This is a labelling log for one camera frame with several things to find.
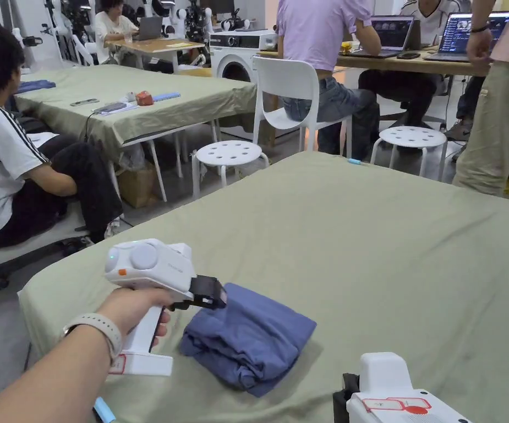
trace khaki pants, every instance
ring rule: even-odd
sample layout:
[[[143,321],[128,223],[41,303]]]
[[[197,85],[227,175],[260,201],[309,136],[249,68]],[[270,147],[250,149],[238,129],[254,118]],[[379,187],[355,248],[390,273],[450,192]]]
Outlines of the khaki pants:
[[[509,63],[495,62],[487,76],[466,150],[453,184],[503,196],[509,174]]]

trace stool seat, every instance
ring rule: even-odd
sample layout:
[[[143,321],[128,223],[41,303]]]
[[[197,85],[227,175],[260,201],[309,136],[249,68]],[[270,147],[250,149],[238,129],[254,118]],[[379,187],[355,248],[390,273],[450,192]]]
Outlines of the stool seat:
[[[434,129],[418,126],[395,126],[385,129],[379,138],[401,147],[431,148],[446,142],[446,136]]]
[[[240,166],[256,160],[262,149],[247,141],[219,141],[202,147],[198,160],[209,166]]]

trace round stool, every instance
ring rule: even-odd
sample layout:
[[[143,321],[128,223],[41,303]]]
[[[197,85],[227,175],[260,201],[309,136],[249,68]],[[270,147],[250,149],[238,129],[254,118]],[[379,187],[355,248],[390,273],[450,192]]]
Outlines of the round stool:
[[[418,126],[395,126],[388,128],[385,131],[381,131],[379,133],[379,139],[374,143],[374,149],[371,152],[371,164],[375,163],[377,146],[381,141],[385,141],[393,145],[400,145],[401,147],[421,148],[423,151],[423,158],[420,162],[420,176],[424,176],[424,165],[426,163],[427,148],[443,145],[442,157],[440,158],[440,169],[438,173],[438,180],[442,181],[442,173],[444,172],[448,140],[446,136],[441,132],[435,131],[434,129],[421,128]],[[396,148],[393,147],[393,150],[391,151],[390,169],[393,168],[393,164],[395,163],[395,150]]]
[[[264,160],[265,167],[270,165],[268,157],[262,149],[247,141],[220,141],[200,148],[191,156],[191,172],[193,176],[193,198],[200,197],[200,162],[208,166],[221,168],[221,184],[227,186],[227,167],[251,163],[258,158]]]

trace purple shirt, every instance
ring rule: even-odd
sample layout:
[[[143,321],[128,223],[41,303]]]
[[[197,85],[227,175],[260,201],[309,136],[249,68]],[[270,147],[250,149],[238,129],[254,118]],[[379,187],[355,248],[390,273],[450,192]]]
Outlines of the purple shirt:
[[[278,34],[283,58],[332,71],[337,64],[345,27],[353,34],[355,21],[371,25],[369,0],[280,0]]]

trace folded cloth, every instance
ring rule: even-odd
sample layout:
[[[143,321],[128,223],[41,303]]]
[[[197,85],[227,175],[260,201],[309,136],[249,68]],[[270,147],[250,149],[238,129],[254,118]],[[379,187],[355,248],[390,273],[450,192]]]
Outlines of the folded cloth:
[[[255,397],[290,371],[317,324],[291,308],[235,284],[222,310],[201,310],[184,330],[180,351]]]
[[[27,80],[19,84],[18,92],[16,94],[27,93],[28,91],[42,90],[44,88],[55,88],[57,85],[51,83],[50,80]]]

